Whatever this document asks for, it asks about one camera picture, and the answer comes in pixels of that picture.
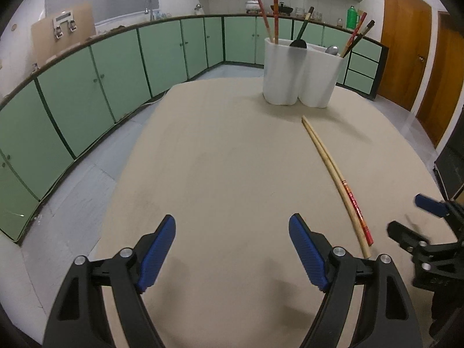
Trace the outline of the silver metal spoon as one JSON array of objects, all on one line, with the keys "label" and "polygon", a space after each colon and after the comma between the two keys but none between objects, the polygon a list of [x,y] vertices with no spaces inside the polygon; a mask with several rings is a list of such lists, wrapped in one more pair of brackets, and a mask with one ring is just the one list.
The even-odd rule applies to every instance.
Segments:
[{"label": "silver metal spoon", "polygon": [[337,46],[329,46],[326,48],[325,53],[337,56],[338,51],[339,49]]}]

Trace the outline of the black plastic spoon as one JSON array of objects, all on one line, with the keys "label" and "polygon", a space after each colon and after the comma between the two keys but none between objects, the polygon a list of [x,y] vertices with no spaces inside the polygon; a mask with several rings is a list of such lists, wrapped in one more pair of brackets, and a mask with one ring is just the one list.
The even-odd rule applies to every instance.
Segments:
[{"label": "black plastic spoon", "polygon": [[296,36],[296,38],[290,43],[290,47],[294,48],[300,48],[300,49],[306,49],[307,48],[307,42],[303,40],[303,34],[305,33],[306,27],[311,19],[311,16],[314,12],[314,7],[311,6],[304,18],[304,22],[302,23],[302,26]]}]

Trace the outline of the red orange patterned chopstick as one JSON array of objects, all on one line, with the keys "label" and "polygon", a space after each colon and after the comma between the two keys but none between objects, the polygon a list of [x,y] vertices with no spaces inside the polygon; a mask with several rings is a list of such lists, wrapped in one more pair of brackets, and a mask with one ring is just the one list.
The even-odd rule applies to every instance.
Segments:
[{"label": "red orange patterned chopstick", "polygon": [[266,11],[264,9],[264,5],[263,5],[263,2],[262,0],[257,0],[258,4],[259,4],[259,8],[260,8],[260,13],[261,13],[261,16],[263,18],[263,23],[265,25],[265,28],[267,30],[267,36],[269,38],[269,41],[270,42],[274,42],[274,38],[273,38],[273,35],[272,35],[272,32],[271,32],[271,27],[269,25],[269,21],[267,19],[267,14],[266,14]]}]

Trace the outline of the black chopstick silver band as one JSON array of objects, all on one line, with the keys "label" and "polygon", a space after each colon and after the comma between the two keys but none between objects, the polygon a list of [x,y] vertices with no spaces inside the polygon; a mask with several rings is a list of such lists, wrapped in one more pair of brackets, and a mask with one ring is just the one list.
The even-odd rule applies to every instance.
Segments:
[{"label": "black chopstick silver band", "polygon": [[356,37],[354,37],[351,42],[349,42],[347,48],[344,50],[344,52],[341,54],[341,57],[342,58],[345,58],[348,53],[350,51],[353,50],[353,48],[361,41],[361,39],[363,39],[367,33],[372,29],[372,27],[375,26],[375,21],[374,20],[371,20],[367,26],[364,28],[364,30],[362,32],[360,32],[359,34],[356,35]]}]

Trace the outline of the red orange star chopstick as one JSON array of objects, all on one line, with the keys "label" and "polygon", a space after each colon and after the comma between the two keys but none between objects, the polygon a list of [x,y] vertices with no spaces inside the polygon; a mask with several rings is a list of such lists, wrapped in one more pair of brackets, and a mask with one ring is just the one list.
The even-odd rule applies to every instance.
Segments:
[{"label": "red orange star chopstick", "polygon": [[279,44],[279,12],[278,12],[278,0],[273,0],[273,17],[274,17],[274,44]]}]

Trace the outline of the green lower kitchen cabinets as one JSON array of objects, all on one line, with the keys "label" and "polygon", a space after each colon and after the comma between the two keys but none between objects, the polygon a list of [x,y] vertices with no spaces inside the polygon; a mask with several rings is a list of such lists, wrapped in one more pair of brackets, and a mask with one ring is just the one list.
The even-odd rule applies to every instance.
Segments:
[{"label": "green lower kitchen cabinets", "polygon": [[[279,18],[279,38],[303,22]],[[266,36],[258,16],[181,17],[116,29],[40,68],[1,103],[1,231],[18,242],[68,168],[145,103],[220,64],[262,66]],[[349,37],[322,23],[303,34],[321,46]]]}]

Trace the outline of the silver kitchen faucet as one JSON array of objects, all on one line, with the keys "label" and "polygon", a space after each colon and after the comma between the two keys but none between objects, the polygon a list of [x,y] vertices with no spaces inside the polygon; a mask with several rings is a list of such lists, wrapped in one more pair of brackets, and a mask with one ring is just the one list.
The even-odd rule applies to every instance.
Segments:
[{"label": "silver kitchen faucet", "polygon": [[145,15],[149,16],[149,22],[154,21],[153,1],[152,0],[146,0]]}]

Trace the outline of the black appliance panel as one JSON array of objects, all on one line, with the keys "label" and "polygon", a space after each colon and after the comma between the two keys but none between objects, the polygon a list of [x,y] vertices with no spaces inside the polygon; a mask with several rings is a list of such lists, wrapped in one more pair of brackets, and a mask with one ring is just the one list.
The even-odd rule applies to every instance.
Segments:
[{"label": "black appliance panel", "polygon": [[452,135],[435,161],[434,171],[446,200],[456,198],[463,189],[463,113]]}]

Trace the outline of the brown wooden door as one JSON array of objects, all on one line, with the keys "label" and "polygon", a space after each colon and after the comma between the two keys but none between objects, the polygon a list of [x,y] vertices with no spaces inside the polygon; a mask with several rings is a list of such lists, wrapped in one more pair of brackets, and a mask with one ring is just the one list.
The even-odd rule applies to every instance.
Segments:
[{"label": "brown wooden door", "polygon": [[429,55],[432,8],[423,0],[385,0],[381,43],[389,48],[378,94],[410,111]]},{"label": "brown wooden door", "polygon": [[444,136],[463,88],[463,36],[448,13],[439,13],[433,69],[416,115],[435,147]]}]

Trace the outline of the white double utensil holder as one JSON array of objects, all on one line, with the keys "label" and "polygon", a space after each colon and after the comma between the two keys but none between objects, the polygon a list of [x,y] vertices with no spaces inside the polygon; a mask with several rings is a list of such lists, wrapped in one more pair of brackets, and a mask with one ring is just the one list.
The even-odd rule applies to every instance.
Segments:
[{"label": "white double utensil holder", "polygon": [[264,41],[263,96],[273,105],[301,102],[310,108],[326,108],[344,59],[308,43],[306,48]]}]

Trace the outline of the green thermos flask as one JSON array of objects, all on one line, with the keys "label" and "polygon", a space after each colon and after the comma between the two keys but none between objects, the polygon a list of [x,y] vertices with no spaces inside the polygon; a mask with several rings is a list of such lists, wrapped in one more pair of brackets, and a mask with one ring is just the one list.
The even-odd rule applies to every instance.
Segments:
[{"label": "green thermos flask", "polygon": [[359,12],[354,6],[350,6],[347,12],[346,29],[355,30],[359,22]]}]

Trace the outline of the black wok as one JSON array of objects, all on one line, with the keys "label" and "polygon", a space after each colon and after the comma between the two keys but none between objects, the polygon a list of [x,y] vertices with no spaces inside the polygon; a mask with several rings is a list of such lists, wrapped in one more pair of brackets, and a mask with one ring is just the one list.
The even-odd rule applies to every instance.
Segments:
[{"label": "black wok", "polygon": [[283,17],[290,17],[292,12],[293,12],[293,8],[290,7],[290,6],[287,6],[286,4],[284,4],[283,2],[280,2],[278,5],[277,5],[277,8],[278,8],[278,15],[279,16],[283,16]]}]

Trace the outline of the white cooking pot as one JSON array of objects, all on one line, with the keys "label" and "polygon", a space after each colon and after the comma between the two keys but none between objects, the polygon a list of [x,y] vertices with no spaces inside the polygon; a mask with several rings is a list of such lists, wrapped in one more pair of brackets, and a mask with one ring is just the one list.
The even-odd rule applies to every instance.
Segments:
[{"label": "white cooking pot", "polygon": [[249,0],[245,3],[245,13],[247,14],[258,14],[261,8],[257,0]]}]

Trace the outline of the brown cardboard board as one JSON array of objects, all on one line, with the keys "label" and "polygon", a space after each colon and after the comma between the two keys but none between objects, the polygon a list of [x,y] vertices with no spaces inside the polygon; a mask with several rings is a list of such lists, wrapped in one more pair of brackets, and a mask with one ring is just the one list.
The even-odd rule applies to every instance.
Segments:
[{"label": "brown cardboard board", "polygon": [[35,63],[41,68],[48,60],[96,35],[91,4],[51,14],[31,26]]}]

